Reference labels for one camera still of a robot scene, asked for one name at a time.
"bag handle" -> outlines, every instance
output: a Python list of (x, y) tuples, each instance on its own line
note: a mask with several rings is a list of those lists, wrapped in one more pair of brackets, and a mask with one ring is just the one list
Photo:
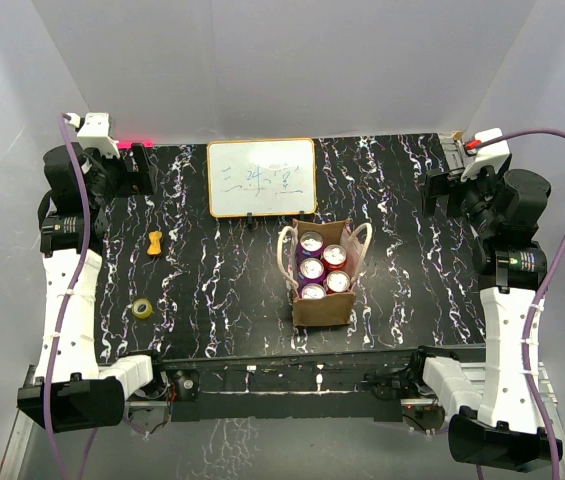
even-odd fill
[(284, 227), (280, 232), (280, 235), (278, 236), (278, 268), (280, 269), (280, 273), (282, 273), (284, 278), (291, 282), (291, 285), (293, 285), (293, 288), (297, 292), (300, 285), (293, 279), (291, 275), (289, 275), (288, 270), (285, 269), (284, 265), (282, 264), (282, 249), (284, 245), (284, 239), (289, 234), (289, 232), (292, 233), (294, 237), (297, 236), (297, 231), (295, 230), (295, 228), (289, 226)]
[(353, 230), (353, 233), (351, 233), (351, 236), (349, 237), (349, 241), (353, 241), (353, 239), (356, 238), (360, 234), (360, 232), (362, 232), (363, 229), (366, 229), (366, 240), (364, 240), (364, 245), (362, 246), (362, 253), (360, 254), (360, 258), (358, 259), (358, 264), (355, 267), (355, 272), (351, 277), (351, 285), (353, 285), (360, 276), (360, 269), (364, 264), (364, 257), (366, 257), (366, 252), (369, 249), (369, 245), (371, 244), (371, 238), (373, 237), (373, 227), (368, 222), (363, 223), (358, 228)]

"brown bag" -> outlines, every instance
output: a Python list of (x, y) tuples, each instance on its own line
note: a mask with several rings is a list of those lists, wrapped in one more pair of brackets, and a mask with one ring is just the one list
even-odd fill
[[(322, 235), (325, 245), (341, 245), (346, 250), (347, 262), (344, 271), (351, 278), (351, 288), (360, 277), (364, 266), (364, 257), (371, 243), (373, 229), (370, 223), (360, 225), (351, 233), (351, 220), (332, 223), (309, 223), (293, 220), (293, 227), (284, 227), (278, 237), (278, 268), (287, 280), (293, 297), (293, 324), (298, 327), (325, 327), (347, 325), (355, 303), (355, 293), (332, 293), (320, 299), (302, 299), (298, 291), (297, 262), (295, 251), (298, 239), (306, 232), (317, 232)], [(357, 236), (366, 229), (364, 245)], [(284, 268), (282, 262), (284, 239), (291, 234), (291, 252), (289, 267)]]

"yellow whiteboard border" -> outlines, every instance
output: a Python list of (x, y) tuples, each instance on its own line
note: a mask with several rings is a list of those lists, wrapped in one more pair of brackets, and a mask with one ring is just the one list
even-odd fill
[[(309, 137), (301, 137), (301, 138), (258, 138), (254, 140), (216, 140), (214, 142), (210, 142), (206, 146), (206, 174), (208, 177), (208, 184), (209, 184), (209, 212), (211, 212), (211, 216), (213, 218), (238, 218), (238, 217), (246, 217), (248, 213), (244, 215), (216, 215), (213, 213), (213, 202), (211, 198), (211, 146), (216, 145), (219, 143), (254, 143), (254, 142), (289, 142), (289, 141), (297, 141), (297, 140), (308, 140), (311, 142), (311, 150), (313, 151), (313, 210), (310, 212), (304, 212), (307, 215), (315, 213), (318, 209), (318, 187), (317, 187), (317, 165), (315, 163), (315, 142), (312, 138)], [(254, 216), (257, 217), (280, 217), (284, 215), (297, 215), (300, 212), (280, 212), (280, 213), (262, 213), (257, 214)]]

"robotic arm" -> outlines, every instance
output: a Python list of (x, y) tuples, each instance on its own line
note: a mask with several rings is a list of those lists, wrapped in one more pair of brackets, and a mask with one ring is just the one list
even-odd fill
[[(484, 142), (501, 135), (494, 129), (476, 139)], [(420, 352), (425, 358), (419, 382), (429, 386), (445, 408), (449, 447), (456, 461), (530, 471), (550, 461), (543, 421), (525, 377), (531, 373), (537, 385), (543, 300), (526, 341), (530, 372), (523, 366), (521, 339), (529, 306), (547, 272), (546, 256), (532, 238), (551, 186), (533, 172), (509, 170), (506, 141), (477, 155), (470, 150), (472, 143), (468, 150), (455, 143), (454, 158), (459, 161), (452, 168), (456, 168), (427, 172), (422, 206), (426, 215), (432, 215), (437, 199), (448, 196), (447, 217), (466, 218), (475, 234), (473, 266), (486, 317), (484, 393), (472, 387), (460, 363), (449, 356)], [(561, 458), (560, 440), (558, 451)]]
[[(95, 288), (107, 228), (105, 207), (114, 198), (153, 194), (156, 167), (148, 161), (144, 146), (133, 144), (137, 170), (127, 169), (110, 136), (108, 114), (89, 113), (85, 118), (69, 114), (69, 118), (67, 123), (78, 132), (79, 145), (74, 145), (74, 149), (84, 176), (92, 220), (85, 225), (77, 179), (66, 147), (50, 150), (44, 156), (44, 174), (51, 190), (38, 209), (40, 251), (47, 280), (44, 337), (34, 383), (18, 390), (18, 407), (44, 428), (43, 384), (51, 342), (59, 335), (51, 387), (56, 432), (117, 425), (125, 401), (133, 392), (143, 387), (148, 393), (163, 388), (157, 358), (151, 352), (134, 352), (110, 367), (99, 368), (93, 338)], [(49, 213), (50, 200), (55, 210)], [(69, 291), (85, 228), (91, 232), (86, 261), (77, 284)], [(64, 295), (73, 298), (68, 302), (62, 331), (57, 334), (55, 324)]]

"marble tabletop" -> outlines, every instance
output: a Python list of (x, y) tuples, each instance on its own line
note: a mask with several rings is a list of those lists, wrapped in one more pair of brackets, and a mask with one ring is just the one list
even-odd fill
[[(471, 270), (470, 230), (438, 209), (420, 213), (417, 185), (446, 163), (436, 134), (315, 140), (315, 222), (371, 222), (367, 269), (348, 326), (293, 326), (276, 264), (291, 218), (218, 220), (209, 213), (206, 145), (149, 149), (159, 169), (155, 195), (108, 209), (96, 298), (102, 363), (137, 349), (164, 359), (331, 353), (484, 341), (484, 315)], [(148, 257), (148, 233), (163, 254)], [(147, 298), (145, 320), (130, 311)]]

